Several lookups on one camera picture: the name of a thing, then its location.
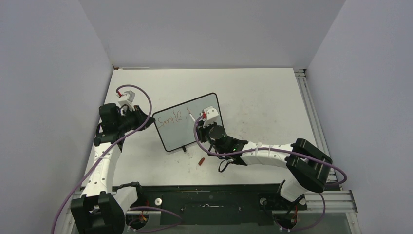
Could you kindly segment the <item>black framed whiteboard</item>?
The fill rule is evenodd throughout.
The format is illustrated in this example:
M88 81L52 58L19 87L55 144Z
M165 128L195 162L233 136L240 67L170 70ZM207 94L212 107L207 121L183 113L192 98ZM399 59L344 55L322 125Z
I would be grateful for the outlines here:
M209 106L213 106L218 112L220 111L216 93L209 93L152 114L165 151L172 152L195 142L193 134L195 122L191 119L188 111L196 120L202 111Z

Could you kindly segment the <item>red marker cap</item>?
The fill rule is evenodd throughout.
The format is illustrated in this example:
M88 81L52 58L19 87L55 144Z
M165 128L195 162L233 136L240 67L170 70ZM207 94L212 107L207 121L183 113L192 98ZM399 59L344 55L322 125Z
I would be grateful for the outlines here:
M203 164L203 162L205 161L205 157L201 158L198 162L198 165L201 166Z

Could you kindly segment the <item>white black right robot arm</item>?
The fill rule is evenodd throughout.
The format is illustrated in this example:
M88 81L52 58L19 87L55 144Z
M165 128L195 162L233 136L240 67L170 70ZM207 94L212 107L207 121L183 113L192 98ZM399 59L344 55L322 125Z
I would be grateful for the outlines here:
M197 145L225 166L266 165L289 170L291 176L280 183L275 196L282 209L298 203L306 192L323 193L327 186L331 158L305 139L285 145L254 143L233 138L222 125L202 117L195 120L193 131Z

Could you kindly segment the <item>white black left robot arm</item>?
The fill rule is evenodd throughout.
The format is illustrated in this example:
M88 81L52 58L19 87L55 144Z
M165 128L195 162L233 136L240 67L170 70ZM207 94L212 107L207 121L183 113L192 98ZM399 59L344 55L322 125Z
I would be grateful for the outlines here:
M121 234L129 207L139 210L145 196L132 182L113 191L117 161L123 150L125 136L150 127L154 118L139 106L122 111L115 103L99 107L101 123L94 139L94 164L87 173L87 184L79 198L70 205L77 230L81 234Z

